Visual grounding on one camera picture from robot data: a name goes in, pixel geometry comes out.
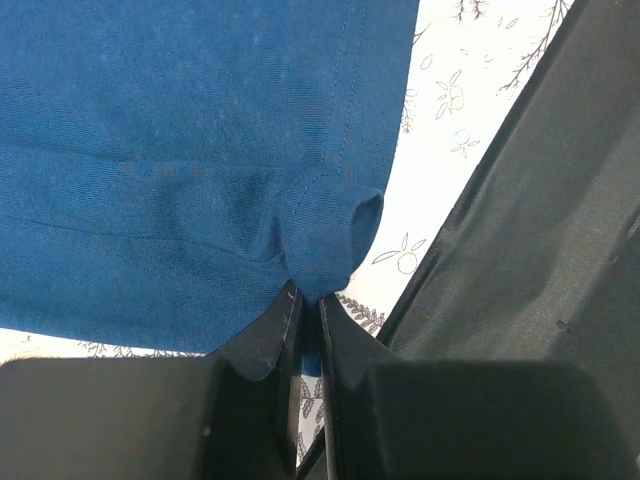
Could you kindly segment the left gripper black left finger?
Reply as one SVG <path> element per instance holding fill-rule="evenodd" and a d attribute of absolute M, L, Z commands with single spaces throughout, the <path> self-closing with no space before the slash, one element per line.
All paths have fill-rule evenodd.
<path fill-rule="evenodd" d="M 1 368 L 5 479 L 291 479 L 302 297 L 198 357 L 15 360 Z"/>

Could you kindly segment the blue printed t shirt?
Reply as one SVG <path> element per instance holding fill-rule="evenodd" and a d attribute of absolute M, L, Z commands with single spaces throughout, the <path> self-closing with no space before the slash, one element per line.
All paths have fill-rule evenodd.
<path fill-rule="evenodd" d="M 5 1 L 1 324 L 210 352 L 375 238 L 415 1 Z"/>

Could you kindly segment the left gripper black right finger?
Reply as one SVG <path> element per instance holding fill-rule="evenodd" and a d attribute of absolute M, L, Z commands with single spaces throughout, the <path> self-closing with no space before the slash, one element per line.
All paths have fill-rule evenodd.
<path fill-rule="evenodd" d="M 320 302 L 332 479 L 634 479 L 611 407 L 581 369 L 401 358 Z"/>

